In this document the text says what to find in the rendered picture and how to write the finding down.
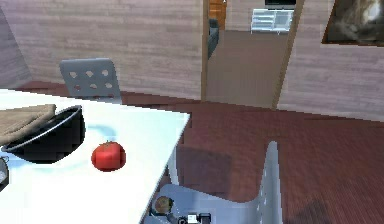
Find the brown green round fruit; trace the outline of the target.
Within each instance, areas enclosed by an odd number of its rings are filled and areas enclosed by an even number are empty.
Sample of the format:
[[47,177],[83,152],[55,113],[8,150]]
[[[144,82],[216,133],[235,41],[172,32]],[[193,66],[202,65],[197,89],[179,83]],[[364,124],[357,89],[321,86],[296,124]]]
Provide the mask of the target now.
[[173,200],[166,196],[160,196],[155,202],[155,210],[157,213],[166,214],[172,210]]

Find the white table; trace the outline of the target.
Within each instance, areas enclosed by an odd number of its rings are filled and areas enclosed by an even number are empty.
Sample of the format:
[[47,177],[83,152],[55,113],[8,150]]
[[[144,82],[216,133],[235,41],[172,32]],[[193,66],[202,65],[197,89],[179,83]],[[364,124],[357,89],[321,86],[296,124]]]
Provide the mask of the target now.
[[[0,89],[0,110],[54,104],[83,108],[83,144],[54,164],[9,158],[10,184],[0,192],[0,224],[139,224],[188,122],[187,113]],[[101,172],[92,151],[107,140],[126,164]]]

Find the red tomato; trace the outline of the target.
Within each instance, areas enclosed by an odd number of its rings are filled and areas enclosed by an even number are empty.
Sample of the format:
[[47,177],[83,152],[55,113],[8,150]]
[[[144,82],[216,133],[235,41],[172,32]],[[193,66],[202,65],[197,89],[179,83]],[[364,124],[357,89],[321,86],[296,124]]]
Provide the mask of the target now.
[[100,171],[112,172],[125,165],[126,153],[119,143],[107,141],[93,150],[91,162]]

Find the black bowl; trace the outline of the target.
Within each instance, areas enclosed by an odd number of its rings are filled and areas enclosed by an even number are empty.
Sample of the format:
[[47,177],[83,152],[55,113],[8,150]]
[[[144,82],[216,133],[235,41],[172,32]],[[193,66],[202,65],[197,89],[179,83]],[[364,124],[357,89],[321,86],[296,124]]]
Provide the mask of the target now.
[[2,148],[28,162],[52,164],[74,152],[84,141],[85,122],[80,105],[68,107],[18,140]]

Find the grey and black kettle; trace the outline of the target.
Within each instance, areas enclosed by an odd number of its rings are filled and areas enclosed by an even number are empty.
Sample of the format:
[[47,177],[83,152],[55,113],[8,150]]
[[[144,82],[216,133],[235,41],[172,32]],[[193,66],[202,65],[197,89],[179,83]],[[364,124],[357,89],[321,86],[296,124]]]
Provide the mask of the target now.
[[0,192],[9,184],[8,156],[0,157]]

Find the beige folded cloth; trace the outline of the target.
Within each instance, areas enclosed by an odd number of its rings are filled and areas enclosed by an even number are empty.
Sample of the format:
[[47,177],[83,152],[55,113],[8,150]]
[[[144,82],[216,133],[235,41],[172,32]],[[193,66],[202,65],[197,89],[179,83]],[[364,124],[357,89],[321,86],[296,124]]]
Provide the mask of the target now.
[[0,146],[32,133],[53,118],[55,111],[55,104],[0,110]]

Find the orange wooden door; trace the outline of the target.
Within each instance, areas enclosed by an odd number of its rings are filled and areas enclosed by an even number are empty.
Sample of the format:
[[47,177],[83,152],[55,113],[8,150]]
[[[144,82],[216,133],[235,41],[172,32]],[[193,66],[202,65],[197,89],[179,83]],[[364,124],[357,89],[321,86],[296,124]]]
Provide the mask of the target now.
[[219,28],[225,29],[227,0],[209,0],[209,17],[218,21]]

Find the white shelf unit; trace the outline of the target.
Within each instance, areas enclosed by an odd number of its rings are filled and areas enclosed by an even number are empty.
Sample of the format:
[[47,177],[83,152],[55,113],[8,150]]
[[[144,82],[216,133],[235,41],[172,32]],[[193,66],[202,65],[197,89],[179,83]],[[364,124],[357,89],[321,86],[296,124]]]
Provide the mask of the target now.
[[288,32],[293,20],[293,10],[254,9],[252,11],[250,32],[268,31]]

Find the black television set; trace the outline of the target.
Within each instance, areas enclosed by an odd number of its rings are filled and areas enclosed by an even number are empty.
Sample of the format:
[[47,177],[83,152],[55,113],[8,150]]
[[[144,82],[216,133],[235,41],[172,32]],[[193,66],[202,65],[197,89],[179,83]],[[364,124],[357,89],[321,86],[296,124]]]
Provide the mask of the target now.
[[291,10],[296,7],[296,0],[265,0],[267,9]]

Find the dark framed wall picture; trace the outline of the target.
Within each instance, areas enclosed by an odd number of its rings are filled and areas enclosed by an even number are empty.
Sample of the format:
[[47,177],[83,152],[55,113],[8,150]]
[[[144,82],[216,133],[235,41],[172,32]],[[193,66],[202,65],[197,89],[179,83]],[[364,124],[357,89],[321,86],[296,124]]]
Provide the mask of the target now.
[[335,0],[322,44],[384,47],[384,0]]

